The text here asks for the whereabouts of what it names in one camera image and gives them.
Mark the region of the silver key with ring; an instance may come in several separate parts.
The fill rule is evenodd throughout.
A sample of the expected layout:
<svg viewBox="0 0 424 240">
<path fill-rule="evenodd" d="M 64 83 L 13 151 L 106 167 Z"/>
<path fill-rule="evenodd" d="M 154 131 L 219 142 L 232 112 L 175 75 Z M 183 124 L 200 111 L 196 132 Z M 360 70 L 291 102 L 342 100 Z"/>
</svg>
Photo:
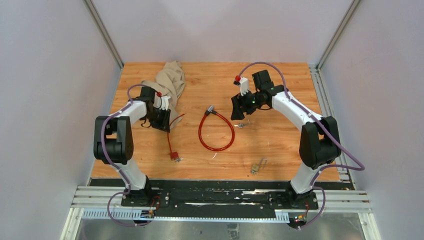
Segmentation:
<svg viewBox="0 0 424 240">
<path fill-rule="evenodd" d="M 238 124 L 234 124 L 233 126 L 234 126 L 235 128 L 242 129 L 242 128 L 245 128 L 245 127 L 247 127 L 247 126 L 249 126 L 249 125 L 250 125 L 250 123 L 249 123 L 249 122 L 246 122 L 246 123 L 244 123 L 244 122 L 240 122 L 240 123 L 238 123 Z"/>
</svg>

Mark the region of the red cable lock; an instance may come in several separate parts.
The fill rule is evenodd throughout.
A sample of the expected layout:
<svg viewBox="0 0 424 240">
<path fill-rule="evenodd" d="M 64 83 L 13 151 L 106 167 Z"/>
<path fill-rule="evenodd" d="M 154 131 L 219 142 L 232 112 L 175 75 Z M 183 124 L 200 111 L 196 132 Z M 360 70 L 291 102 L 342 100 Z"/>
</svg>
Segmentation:
<svg viewBox="0 0 424 240">
<path fill-rule="evenodd" d="M 209 151 L 222 152 L 228 150 L 236 138 L 233 124 L 210 105 L 204 112 L 198 126 L 198 139 Z"/>
</svg>

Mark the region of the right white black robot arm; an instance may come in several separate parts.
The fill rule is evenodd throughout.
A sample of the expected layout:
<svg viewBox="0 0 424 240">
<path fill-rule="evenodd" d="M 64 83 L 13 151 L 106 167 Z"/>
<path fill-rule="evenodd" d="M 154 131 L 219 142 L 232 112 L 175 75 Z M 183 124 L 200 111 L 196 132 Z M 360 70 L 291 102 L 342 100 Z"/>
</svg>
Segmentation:
<svg viewBox="0 0 424 240">
<path fill-rule="evenodd" d="M 334 117 L 323 117 L 300 103 L 283 83 L 275 85 L 269 72 L 262 70 L 252 75 L 255 91 L 250 91 L 249 80 L 237 75 L 234 85 L 239 93 L 231 98 L 231 120 L 243 120 L 262 106 L 284 115 L 300 131 L 299 156 L 301 164 L 289 181 L 282 199 L 294 209 L 303 205 L 313 194 L 313 186 L 320 175 L 320 167 L 330 165 L 340 156 L 338 124 Z"/>
</svg>

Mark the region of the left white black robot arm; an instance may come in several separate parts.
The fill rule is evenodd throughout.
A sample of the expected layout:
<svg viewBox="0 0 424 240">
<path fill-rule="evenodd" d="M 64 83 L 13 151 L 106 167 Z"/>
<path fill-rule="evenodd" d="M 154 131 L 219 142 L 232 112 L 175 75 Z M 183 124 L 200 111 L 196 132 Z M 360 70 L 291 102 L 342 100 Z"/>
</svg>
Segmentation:
<svg viewBox="0 0 424 240">
<path fill-rule="evenodd" d="M 154 198 L 148 176 L 134 160 L 132 127 L 138 121 L 149 122 L 151 128 L 170 132 L 171 97 L 147 85 L 139 84 L 140 94 L 129 97 L 115 113 L 100 115 L 94 122 L 93 155 L 110 165 L 125 184 L 122 204 L 149 206 Z"/>
</svg>

